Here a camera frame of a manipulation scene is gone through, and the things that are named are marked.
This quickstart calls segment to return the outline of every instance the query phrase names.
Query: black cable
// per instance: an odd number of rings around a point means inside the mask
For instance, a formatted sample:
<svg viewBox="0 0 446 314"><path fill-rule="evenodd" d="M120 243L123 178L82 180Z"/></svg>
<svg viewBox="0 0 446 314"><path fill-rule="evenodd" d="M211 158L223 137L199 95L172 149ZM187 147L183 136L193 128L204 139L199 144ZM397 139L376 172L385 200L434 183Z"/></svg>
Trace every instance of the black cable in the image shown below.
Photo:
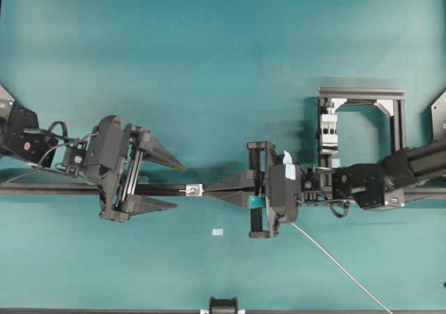
<svg viewBox="0 0 446 314"><path fill-rule="evenodd" d="M84 136L82 139L75 139L74 143L81 143L81 142L84 142L84 141L87 140L90 136L95 136L95 135L97 135L97 133L90 133L90 134L87 134L87 135ZM42 162L43 162L43 160L46 158L46 156L48 156L48 154L50 154L53 150L56 150L57 148L60 148L60 147L68 146L68 145L70 145L71 143L73 143L73 141L71 141L71 140L72 140L72 139L69 139L69 142L61 143L61 144L56 145L56 146L53 146L53 147L51 147L49 150L47 150L46 153L40 158L39 162L38 162L35 166L33 166L33 170L32 170L32 171L29 171L28 173L23 173L23 174L18 175L18 176L14 176L14 177L10 178L9 180L7 180L7 181L5 181L5 182L2 182L1 184L6 184L6 183L12 182L12 181L14 181L14 180L18 180L18 179L20 179L20 178L26 177L26 176L28 176L28 175L31 175L31 174L36 173L36 172L39 172L39 171L47 171L47 172L50 172L50 173L57 173L57 174L61 174L61 175L66 175L63 171L60 171L60 170L53 170L53 169L50 169L50 168L48 168L48 169L44 168L44 167L42 166ZM83 180L85 180L85 181L87 182L87 184L90 184L90 183L87 181L86 178L84 178L83 176L81 176L81 178L82 178Z"/></svg>
<svg viewBox="0 0 446 314"><path fill-rule="evenodd" d="M57 125L60 125L62 128L62 136L64 137L65 142L69 142L68 140L68 128L67 124L65 124L63 121L54 121L49 127L48 132L51 132Z"/></svg>
<svg viewBox="0 0 446 314"><path fill-rule="evenodd" d="M339 202L343 202L343 204L342 204L342 208L344 209L344 213L339 213L339 212L336 211L335 208L333 207L333 204L337 202L336 200L328 201L328 207L330 208L330 211L333 213L333 215L334 215L336 218L340 218L340 219L342 219L342 218L344 218L344 217L347 216L348 211L350 210L350 204L348 204L347 201L343 201L343 200L341 200L341 199L338 200L338 201L339 201Z"/></svg>

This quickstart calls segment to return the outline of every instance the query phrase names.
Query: small white object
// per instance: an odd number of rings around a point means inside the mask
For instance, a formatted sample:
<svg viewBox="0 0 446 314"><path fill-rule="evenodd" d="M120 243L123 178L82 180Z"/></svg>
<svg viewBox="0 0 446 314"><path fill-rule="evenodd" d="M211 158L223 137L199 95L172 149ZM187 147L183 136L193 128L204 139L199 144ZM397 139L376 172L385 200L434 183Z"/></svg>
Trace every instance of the small white object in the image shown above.
<svg viewBox="0 0 446 314"><path fill-rule="evenodd" d="M341 159L332 159L332 168L339 168L341 166Z"/></svg>
<svg viewBox="0 0 446 314"><path fill-rule="evenodd" d="M223 236L223 228L212 229L212 236Z"/></svg>
<svg viewBox="0 0 446 314"><path fill-rule="evenodd" d="M295 165L291 154L284 150L285 177L289 180L295 180Z"/></svg>
<svg viewBox="0 0 446 314"><path fill-rule="evenodd" d="M322 114L323 122L337 123L337 114Z"/></svg>

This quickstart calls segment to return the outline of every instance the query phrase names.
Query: thin wire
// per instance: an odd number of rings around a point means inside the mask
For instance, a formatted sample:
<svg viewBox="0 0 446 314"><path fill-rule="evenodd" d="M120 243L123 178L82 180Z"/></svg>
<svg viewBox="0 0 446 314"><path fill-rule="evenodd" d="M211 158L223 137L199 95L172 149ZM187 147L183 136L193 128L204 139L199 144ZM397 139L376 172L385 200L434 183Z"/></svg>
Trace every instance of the thin wire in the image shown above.
<svg viewBox="0 0 446 314"><path fill-rule="evenodd" d="M84 136L82 139L75 139L74 143L81 143L81 142L84 142L84 141L87 140L90 136L95 136L95 135L98 135L98 133L90 133L90 134L87 134L87 135ZM37 173L37 172L41 171L41 170L43 169L43 167L42 167L42 162L43 162L43 160L46 158L46 156L48 156L48 154L50 154L53 150L56 150L57 148L60 148L60 147L63 147L63 146L68 146L68 145L70 145L71 143L73 143L73 141L65 142L65 143L61 143L61 144L59 144L59 145L56 145L56 146L51 147L51 148L50 148L49 150L47 150L46 153L40 158L39 162L38 162L35 166L33 166L34 169L33 169L32 171L29 171L29 172L27 172L27 173L23 173L23 174L21 174L21 175L15 176L15 177L12 177L12 178L10 178L9 180L6 180L5 182L2 182L2 183L0 183L0 184L6 184L6 183L9 183L9 182L12 182L12 181L15 181L15 180L19 180L20 178L27 177L27 176L29 176L29 175L32 175L33 173ZM84 178L83 176L80 176L80 177L81 177L85 182L87 182L87 184L90 184L90 182L89 182L86 178Z"/></svg>
<svg viewBox="0 0 446 314"><path fill-rule="evenodd" d="M345 267L343 267L341 265L341 263L339 263L336 258L334 258L328 251L327 249L325 249L321 244L319 244L310 234L308 234L307 232L305 232L305 230L301 229L301 227L299 227L298 225L296 225L295 223L291 223L291 225L293 225L294 228L296 228L297 230L299 230L307 239L309 239L311 242L313 242L313 244L315 246L317 246L329 259L331 259L331 261L333 261L333 263L335 265L338 266L338 268L340 268L342 270L343 273L345 273L352 281L354 281L356 283L356 285L358 285L364 292L366 292L377 304L379 304L379 306L383 307L384 310L386 312L388 312L389 314L394 314L390 309L388 309L386 306L384 306L377 298L375 298L375 296L373 294L370 293L370 291L368 291L368 289L366 289L355 277L353 277L351 275L350 272L347 271L347 269Z"/></svg>
<svg viewBox="0 0 446 314"><path fill-rule="evenodd" d="M29 176L29 175L35 173L36 171L37 171L37 169L33 169L31 171L28 171L27 173L23 173L21 175L14 176L14 177L10 178L9 180L6 180L5 182L2 182L2 184L6 184L6 183L9 183L9 182L13 182L15 180L19 180L20 178L23 178L23 177L26 177L26 176Z"/></svg>

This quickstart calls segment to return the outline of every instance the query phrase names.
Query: cable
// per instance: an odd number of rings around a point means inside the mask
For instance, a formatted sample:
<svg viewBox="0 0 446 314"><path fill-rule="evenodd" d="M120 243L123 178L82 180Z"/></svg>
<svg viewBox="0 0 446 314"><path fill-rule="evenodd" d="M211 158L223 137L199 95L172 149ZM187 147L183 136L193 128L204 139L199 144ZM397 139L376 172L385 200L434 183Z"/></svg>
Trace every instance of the cable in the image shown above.
<svg viewBox="0 0 446 314"><path fill-rule="evenodd" d="M328 251L327 249L325 249L321 244L319 244L310 234L308 234L307 232L305 232L305 230L303 230L301 227L299 227L298 225L296 225L295 223L291 223L291 225L293 225L294 228L296 228L297 230L299 230L307 239L309 239L311 242L313 242L313 244L315 246L317 246L329 259L331 259L331 261L333 261L333 263L335 265L338 266L338 268L340 268L342 270L343 273L345 273L352 281L354 281L356 283L356 285L358 285L364 292L366 292L377 304L379 304L379 306L383 307L384 310L386 312L388 312L389 314L394 314L390 309L388 309L386 306L384 306L377 298L375 298L375 296L373 294L370 293L370 291L368 291L368 289L366 289L355 277L353 277L351 275L350 272L347 271L347 269L345 267L343 267L341 265L341 263L339 263L336 258L334 258Z"/></svg>
<svg viewBox="0 0 446 314"><path fill-rule="evenodd" d="M2 182L2 184L6 184L6 183L9 183L9 182L13 182L13 181L15 181L15 180L19 180L20 178L29 176L29 175L31 175L31 174L33 174L33 173L35 173L35 172L37 172L37 169L33 169L33 170L31 170L31 171L28 171L27 173L23 173L23 174L21 174L21 175L14 176L14 177L10 178L9 180L6 180L5 182Z"/></svg>
<svg viewBox="0 0 446 314"><path fill-rule="evenodd" d="M68 128L67 124L65 124L63 121L54 121L49 127L48 132L51 132L57 125L60 125L62 127L62 136L66 139L64 139L65 142L68 142Z"/></svg>
<svg viewBox="0 0 446 314"><path fill-rule="evenodd" d="M64 173L63 171L59 171L59 170L55 171L55 170L52 170L52 169L45 169L45 168L43 168L43 167L42 167L42 162L43 162L43 160L46 158L46 156L48 156L48 154L50 154L53 150L56 150L57 148L64 147L64 146L68 146L68 145L70 145L71 143L74 143L74 144L76 144L76 143L82 143L82 142L84 142L85 140L87 140L90 136L96 136L96 135L98 135L98 133L89 133L89 134L87 134L86 136L84 136L82 139L75 139L74 141L69 141L69 142L61 143L61 144L56 145L56 146L52 146L52 147L51 147L49 150L47 150L47 151L45 152L45 154L40 158L39 162L38 162L35 166L32 166L32 167L34 167L34 169L33 169L32 171L29 171L28 173L23 173L23 174L21 174L21 175L15 176L15 177L12 177L12 178L10 178L10 179L7 180L7 181L2 182L1 184L6 184L6 183L12 182L12 181L14 181L14 180L19 180L20 178L29 176L29 175L31 175L31 174L33 174L33 173L36 173L36 172L39 172L39 171L49 171L49 172L53 172L53 173L58 173L58 174L61 174L61 175L65 175L65 173ZM90 184L90 182L88 182L88 180L87 180L86 178L84 178L83 176L80 176L80 177L81 177L83 180L85 180L85 181L87 182L87 184Z"/></svg>
<svg viewBox="0 0 446 314"><path fill-rule="evenodd" d="M330 208L331 213L333 213L333 215L336 218L342 219L347 216L348 211L350 210L350 205L348 203L344 203L342 205L342 209L344 210L344 213L339 213L338 211L336 211L335 208L333 207L333 204L334 204L334 202L328 203L328 208Z"/></svg>

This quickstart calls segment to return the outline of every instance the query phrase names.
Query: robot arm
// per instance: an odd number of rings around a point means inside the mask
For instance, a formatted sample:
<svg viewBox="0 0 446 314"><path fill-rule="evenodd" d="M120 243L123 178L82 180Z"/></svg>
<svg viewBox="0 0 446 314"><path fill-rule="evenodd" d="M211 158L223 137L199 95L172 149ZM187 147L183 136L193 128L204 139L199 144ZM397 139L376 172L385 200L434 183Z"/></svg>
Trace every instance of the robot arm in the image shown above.
<svg viewBox="0 0 446 314"><path fill-rule="evenodd" d="M52 132L59 124L62 136ZM54 152L60 147L66 148L63 161L56 170L51 169ZM19 105L1 86L0 153L28 162L37 171L81 176L98 189L100 217L120 222L132 215L177 207L135 194L143 161L185 170L148 129L131 124L121 128L118 116L103 118L83 139L68 137L63 122L41 129L37 115Z"/></svg>

